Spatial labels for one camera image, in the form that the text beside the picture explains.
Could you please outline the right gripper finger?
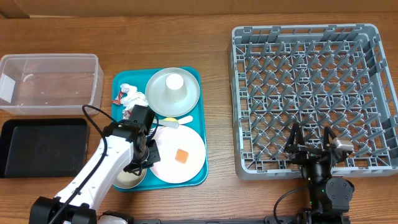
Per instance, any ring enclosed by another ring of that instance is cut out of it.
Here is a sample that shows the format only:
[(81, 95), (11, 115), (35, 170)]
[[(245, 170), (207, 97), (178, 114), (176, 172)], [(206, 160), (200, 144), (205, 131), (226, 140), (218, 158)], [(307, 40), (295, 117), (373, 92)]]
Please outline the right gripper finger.
[(302, 132), (298, 122), (295, 122), (290, 131), (290, 136), (285, 145), (285, 150), (300, 150), (305, 147)]
[(324, 149), (329, 149), (329, 147), (330, 147), (330, 139), (334, 139), (334, 138), (336, 138), (336, 134), (333, 132), (333, 130), (329, 126), (324, 127), (324, 130), (323, 130), (323, 148)]

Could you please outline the grey bowl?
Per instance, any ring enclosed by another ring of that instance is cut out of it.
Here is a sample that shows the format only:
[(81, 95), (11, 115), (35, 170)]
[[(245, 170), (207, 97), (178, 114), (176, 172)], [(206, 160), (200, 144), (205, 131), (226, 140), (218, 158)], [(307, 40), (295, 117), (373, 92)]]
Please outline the grey bowl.
[(120, 189), (131, 189), (139, 185), (144, 180), (146, 174), (147, 169), (144, 169), (139, 176), (133, 173), (121, 171), (116, 177), (113, 185)]

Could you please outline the orange food cube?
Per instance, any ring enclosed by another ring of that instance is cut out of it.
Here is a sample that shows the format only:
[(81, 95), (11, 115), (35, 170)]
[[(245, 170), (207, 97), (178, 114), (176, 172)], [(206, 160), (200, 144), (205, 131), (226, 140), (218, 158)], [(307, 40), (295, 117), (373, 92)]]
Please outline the orange food cube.
[(189, 153), (182, 149), (178, 149), (175, 155), (175, 160), (181, 164), (185, 164), (189, 157)]

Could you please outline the pink round plate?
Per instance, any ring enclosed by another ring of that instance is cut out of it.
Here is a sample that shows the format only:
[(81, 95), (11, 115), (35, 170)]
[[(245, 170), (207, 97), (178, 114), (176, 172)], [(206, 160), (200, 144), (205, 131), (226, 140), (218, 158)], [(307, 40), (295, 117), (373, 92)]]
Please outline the pink round plate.
[[(182, 183), (191, 179), (201, 169), (206, 159), (206, 149), (197, 133), (186, 127), (164, 127), (154, 136), (160, 154), (160, 162), (156, 162), (151, 171), (161, 180), (168, 183)], [(178, 149), (189, 153), (185, 164), (175, 160)]]

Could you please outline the white napkin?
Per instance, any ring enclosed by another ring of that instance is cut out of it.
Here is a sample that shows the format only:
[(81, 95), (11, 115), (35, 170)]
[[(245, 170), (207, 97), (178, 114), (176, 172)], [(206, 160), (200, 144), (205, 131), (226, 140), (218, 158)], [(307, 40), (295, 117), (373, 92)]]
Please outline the white napkin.
[(135, 105), (149, 105), (145, 94), (139, 92), (136, 86), (123, 83), (121, 84), (121, 92), (125, 94), (125, 96), (120, 99), (121, 104), (124, 106), (123, 113), (131, 111)]

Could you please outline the white plastic cup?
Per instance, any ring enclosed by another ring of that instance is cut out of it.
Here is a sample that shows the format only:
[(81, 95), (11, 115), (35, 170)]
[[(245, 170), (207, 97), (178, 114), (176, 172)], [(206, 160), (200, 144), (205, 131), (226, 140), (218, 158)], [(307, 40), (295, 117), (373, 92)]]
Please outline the white plastic cup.
[(181, 102), (187, 97), (187, 87), (183, 77), (177, 73), (171, 73), (165, 80), (165, 92), (171, 102)]

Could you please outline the white rice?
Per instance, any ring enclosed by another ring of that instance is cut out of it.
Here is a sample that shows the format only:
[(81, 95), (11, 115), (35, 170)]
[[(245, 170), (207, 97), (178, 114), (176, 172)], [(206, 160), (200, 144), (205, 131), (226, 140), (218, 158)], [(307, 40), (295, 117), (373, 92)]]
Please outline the white rice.
[(138, 185), (142, 182), (142, 180), (144, 179), (144, 177), (146, 176), (147, 171), (144, 170), (141, 172), (141, 175), (135, 175), (133, 173), (130, 172), (125, 172), (122, 171), (116, 178), (116, 180), (122, 184), (130, 187), (133, 187), (135, 185)]

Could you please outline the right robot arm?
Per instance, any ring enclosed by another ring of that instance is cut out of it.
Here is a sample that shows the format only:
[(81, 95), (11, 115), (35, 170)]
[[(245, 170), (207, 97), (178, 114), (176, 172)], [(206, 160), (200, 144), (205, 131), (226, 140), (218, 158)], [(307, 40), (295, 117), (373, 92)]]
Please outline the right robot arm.
[(329, 126), (323, 131), (323, 146), (309, 147), (295, 122), (284, 147), (293, 155), (292, 163), (300, 166), (310, 197), (310, 208), (294, 215), (292, 223), (350, 222), (344, 214), (349, 211), (354, 185), (342, 177), (333, 177), (331, 170), (354, 152), (354, 146), (351, 141), (338, 138)]

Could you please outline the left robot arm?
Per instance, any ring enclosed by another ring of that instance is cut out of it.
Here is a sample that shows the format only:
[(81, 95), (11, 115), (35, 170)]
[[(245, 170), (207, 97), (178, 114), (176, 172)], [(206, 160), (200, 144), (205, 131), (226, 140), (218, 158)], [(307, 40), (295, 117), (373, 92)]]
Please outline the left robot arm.
[(119, 212), (97, 211), (122, 172), (138, 176), (160, 161), (154, 140), (156, 114), (146, 106), (133, 107), (128, 119), (99, 129), (98, 148), (78, 175), (54, 198), (39, 197), (30, 210), (30, 223), (134, 223), (134, 218)]

